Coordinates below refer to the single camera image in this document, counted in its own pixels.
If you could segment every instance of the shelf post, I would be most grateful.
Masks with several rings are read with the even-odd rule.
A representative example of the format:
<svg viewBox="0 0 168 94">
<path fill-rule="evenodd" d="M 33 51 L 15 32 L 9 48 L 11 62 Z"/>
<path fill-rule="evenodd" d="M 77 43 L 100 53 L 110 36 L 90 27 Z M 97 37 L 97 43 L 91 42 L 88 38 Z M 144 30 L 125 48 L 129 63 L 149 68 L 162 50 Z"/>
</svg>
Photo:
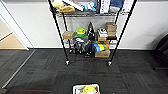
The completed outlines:
<svg viewBox="0 0 168 94">
<path fill-rule="evenodd" d="M 115 49 L 114 49 L 114 52 L 113 52 L 113 54 L 112 54 L 111 60 L 108 62 L 108 65 L 109 65 L 109 66 L 112 64 L 113 57 L 114 57 L 114 55 L 115 55 L 115 53 L 116 53 L 116 50 L 117 50 L 117 48 L 118 48 L 118 45 L 119 45 L 119 43 L 120 43 L 120 41 L 121 41 L 121 38 L 122 38 L 122 36 L 123 36 L 123 34 L 124 34 L 124 31 L 125 31 L 125 29 L 126 29 L 126 26 L 127 26 L 127 24 L 128 24 L 128 21 L 129 21 L 131 15 L 132 15 L 132 11 L 133 11 L 133 9 L 134 9 L 134 7 L 135 7 L 136 2 L 137 2 L 137 0 L 134 0 L 134 1 L 133 1 L 131 10 L 130 10 L 130 12 L 129 12 L 129 14 L 128 14 L 128 17 L 127 17 L 127 19 L 126 19 L 126 22 L 125 22 L 125 24 L 124 24 L 124 27 L 123 27 L 122 32 L 121 32 L 121 34 L 120 34 L 119 40 L 118 40 L 117 45 L 116 45 L 116 47 L 115 47 Z"/>
<path fill-rule="evenodd" d="M 62 36 L 61 36 L 61 32 L 60 32 L 60 29 L 59 29 L 59 25 L 58 25 L 58 22 L 57 22 L 57 18 L 56 18 L 56 15 L 55 15 L 55 11 L 54 11 L 54 8 L 53 8 L 53 6 L 52 6 L 51 1 L 48 0 L 48 2 L 49 2 L 49 5 L 50 5 L 50 9 L 51 9 L 51 12 L 52 12 L 52 15 L 53 15 L 53 18 L 54 18 L 54 21 L 55 21 L 55 24 L 56 24 L 56 27 L 57 27 L 59 36 L 60 36 L 60 39 L 61 39 L 61 43 L 62 43 L 63 49 L 64 49 L 64 53 L 65 53 L 65 56 L 66 56 L 66 64 L 68 65 L 68 64 L 69 64 L 69 59 L 68 59 L 68 55 L 67 55 L 67 53 L 66 53 L 66 49 L 65 49 L 65 46 L 64 46 L 64 42 L 63 42 L 63 39 L 62 39 Z"/>
<path fill-rule="evenodd" d="M 117 16 L 116 16 L 116 18 L 115 18 L 115 24 L 117 23 L 117 20 L 118 20 L 118 16 L 119 16 L 119 14 L 120 14 L 120 11 L 121 11 L 121 8 L 120 8 L 120 10 L 117 12 Z"/>
<path fill-rule="evenodd" d="M 62 13 L 62 17 L 63 17 L 63 20 L 64 20 L 65 30 L 68 31 L 64 13 Z M 68 39 L 68 44 L 69 44 L 69 53 L 71 53 L 71 52 L 72 52 L 72 49 L 71 49 L 71 43 L 70 43 L 70 40 L 69 40 L 69 39 Z"/>
</svg>

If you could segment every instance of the white wall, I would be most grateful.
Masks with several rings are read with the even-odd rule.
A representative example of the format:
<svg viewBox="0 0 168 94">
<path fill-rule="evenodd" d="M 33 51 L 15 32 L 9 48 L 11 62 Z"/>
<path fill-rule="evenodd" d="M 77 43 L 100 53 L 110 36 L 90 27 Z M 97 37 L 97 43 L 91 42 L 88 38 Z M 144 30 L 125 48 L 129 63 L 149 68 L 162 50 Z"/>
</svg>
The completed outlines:
<svg viewBox="0 0 168 94">
<path fill-rule="evenodd" d="M 8 27 L 5 25 L 5 23 L 3 22 L 3 18 L 0 15 L 0 39 L 4 38 L 5 36 L 9 35 L 10 33 L 12 33 Z"/>
<path fill-rule="evenodd" d="M 61 42 L 47 2 L 7 3 L 7 8 L 16 19 L 35 48 L 61 48 Z M 120 49 L 153 49 L 158 41 L 168 33 L 168 2 L 137 2 L 119 45 Z M 127 16 L 120 16 L 117 35 L 120 34 Z M 66 18 L 68 29 L 87 29 L 89 21 L 94 28 L 103 27 L 114 17 Z M 61 32 L 64 32 L 62 18 L 58 17 Z"/>
<path fill-rule="evenodd" d="M 23 34 L 21 29 L 18 27 L 16 22 L 13 20 L 11 15 L 6 10 L 5 3 L 3 3 L 1 0 L 0 0 L 0 16 L 1 18 L 3 18 L 3 22 L 8 27 L 8 29 L 11 30 L 11 32 L 17 37 L 17 39 L 22 43 L 24 47 L 33 48 L 31 43 L 28 41 L 26 36 Z"/>
</svg>

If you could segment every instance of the blue item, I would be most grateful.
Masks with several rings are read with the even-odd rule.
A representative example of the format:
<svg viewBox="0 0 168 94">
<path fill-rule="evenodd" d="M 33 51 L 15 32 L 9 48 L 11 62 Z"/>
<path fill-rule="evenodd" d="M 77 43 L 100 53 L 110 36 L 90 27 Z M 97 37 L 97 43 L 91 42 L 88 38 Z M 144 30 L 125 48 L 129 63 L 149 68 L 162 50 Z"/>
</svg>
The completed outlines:
<svg viewBox="0 0 168 94">
<path fill-rule="evenodd" d="M 85 6 L 84 6 L 84 9 L 85 9 L 85 10 L 88 10 L 88 5 L 85 5 Z"/>
<path fill-rule="evenodd" d="M 96 9 L 94 7 L 92 7 L 92 11 L 96 11 Z"/>
<path fill-rule="evenodd" d="M 110 6 L 114 6 L 114 7 L 122 8 L 123 4 L 124 4 L 124 0 L 111 0 L 110 1 Z"/>
</svg>

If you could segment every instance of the cardboard box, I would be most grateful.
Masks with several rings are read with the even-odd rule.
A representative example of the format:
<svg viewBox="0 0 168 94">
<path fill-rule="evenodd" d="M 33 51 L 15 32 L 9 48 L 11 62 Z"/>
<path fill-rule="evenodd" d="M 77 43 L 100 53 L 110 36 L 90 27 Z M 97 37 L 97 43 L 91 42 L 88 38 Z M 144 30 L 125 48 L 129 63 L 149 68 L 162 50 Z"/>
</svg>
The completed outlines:
<svg viewBox="0 0 168 94">
<path fill-rule="evenodd" d="M 108 58 L 110 56 L 110 50 L 106 49 L 105 51 L 95 53 L 95 57 Z"/>
<path fill-rule="evenodd" d="M 115 37 L 115 36 L 116 36 L 116 31 L 107 32 L 107 35 L 108 35 L 109 37 Z"/>
<path fill-rule="evenodd" d="M 110 43 L 109 40 L 106 40 L 106 41 L 103 41 L 103 42 L 104 42 L 104 44 L 109 44 Z"/>
<path fill-rule="evenodd" d="M 75 33 L 74 32 L 70 32 L 70 31 L 65 31 L 62 36 L 63 39 L 73 39 L 74 38 Z"/>
<path fill-rule="evenodd" d="M 112 32 L 117 30 L 117 25 L 114 22 L 107 22 L 105 25 L 107 32 Z"/>
<path fill-rule="evenodd" d="M 97 34 L 97 40 L 98 41 L 107 41 L 107 37 L 99 37 L 99 34 Z"/>
</svg>

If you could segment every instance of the caster wheel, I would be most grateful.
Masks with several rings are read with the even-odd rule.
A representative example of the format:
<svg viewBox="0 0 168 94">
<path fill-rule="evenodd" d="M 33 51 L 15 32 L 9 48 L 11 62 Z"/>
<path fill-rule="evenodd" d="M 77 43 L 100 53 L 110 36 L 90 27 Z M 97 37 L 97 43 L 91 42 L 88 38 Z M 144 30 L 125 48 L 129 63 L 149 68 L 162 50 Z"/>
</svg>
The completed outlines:
<svg viewBox="0 0 168 94">
<path fill-rule="evenodd" d="M 112 62 L 110 62 L 110 61 L 107 62 L 107 66 L 111 66 L 111 64 L 112 64 Z"/>
<path fill-rule="evenodd" d="M 69 65 L 69 64 L 70 64 L 70 61 L 66 61 L 65 63 L 66 63 L 66 65 Z"/>
</svg>

